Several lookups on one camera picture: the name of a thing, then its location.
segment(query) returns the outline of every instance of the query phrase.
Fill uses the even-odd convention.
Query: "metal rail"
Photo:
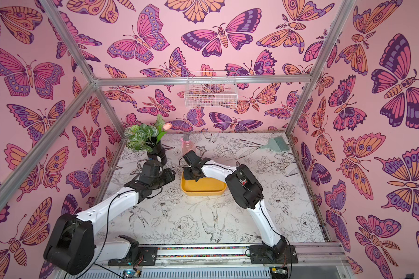
[[[343,0],[343,2],[341,2],[341,6],[338,9],[334,21],[331,24],[331,29],[329,30],[329,33],[326,39],[324,40],[323,47],[320,50],[317,61],[315,62],[315,65],[312,68],[312,80],[309,82],[309,84],[306,84],[306,86],[304,86],[304,89],[302,90],[298,103],[296,104],[292,117],[289,121],[287,130],[285,131],[287,135],[291,134],[304,106],[306,105],[307,99],[309,98],[313,89],[315,88],[317,79],[324,68],[325,61],[328,59],[329,54],[331,53],[331,50],[335,45],[335,41],[337,40],[338,36],[340,36],[341,30],[343,29],[343,26],[345,25],[346,20],[349,17],[349,14],[354,8],[355,1],[356,0]]]
[[[51,145],[53,145],[78,110],[84,105],[94,89],[95,87],[91,83],[84,88],[78,97],[70,103],[65,112],[59,116],[54,125],[39,140],[36,146],[28,152],[22,162],[6,178],[5,182],[2,183],[0,186],[0,211],[12,198],[34,166],[42,159],[48,149],[50,149]]]

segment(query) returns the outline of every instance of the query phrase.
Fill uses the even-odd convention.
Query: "white wire basket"
[[[192,108],[230,108],[237,107],[238,88],[236,83],[236,72],[225,70],[213,70],[210,80],[201,81],[199,77],[204,76],[207,71],[188,71],[186,73],[186,87],[184,91],[184,102],[187,109]]]

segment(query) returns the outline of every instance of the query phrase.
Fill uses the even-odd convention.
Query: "black vase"
[[[153,160],[158,160],[158,157],[160,157],[161,164],[164,166],[168,161],[168,158],[166,158],[166,150],[164,150],[164,147],[161,145],[161,141],[155,146],[149,146],[152,148],[152,151],[147,152],[147,156]]]

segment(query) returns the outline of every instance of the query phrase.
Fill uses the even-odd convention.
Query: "table surface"
[[[145,199],[110,222],[108,239],[118,235],[135,238],[141,244],[260,243],[259,230],[250,214],[240,208],[227,189],[221,196],[187,196],[180,188],[183,169],[180,138],[166,134],[162,144],[176,179],[162,192]],[[247,165],[261,183],[269,214],[289,242],[324,242],[318,219],[302,181],[295,158],[289,152],[256,149],[245,141],[266,144],[284,133],[195,133],[191,140],[202,157],[218,163]],[[105,198],[141,172],[146,152],[123,151]],[[221,233],[219,239],[212,238]],[[98,233],[104,238],[105,227]]]

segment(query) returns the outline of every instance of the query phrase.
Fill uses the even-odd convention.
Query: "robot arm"
[[[282,259],[287,242],[268,214],[262,186],[250,169],[246,165],[226,166],[209,158],[202,159],[194,151],[186,153],[183,157],[190,166],[184,169],[184,178],[197,181],[203,177],[210,177],[225,182],[235,202],[247,209],[253,218],[262,242],[267,247],[268,258],[271,261]]]

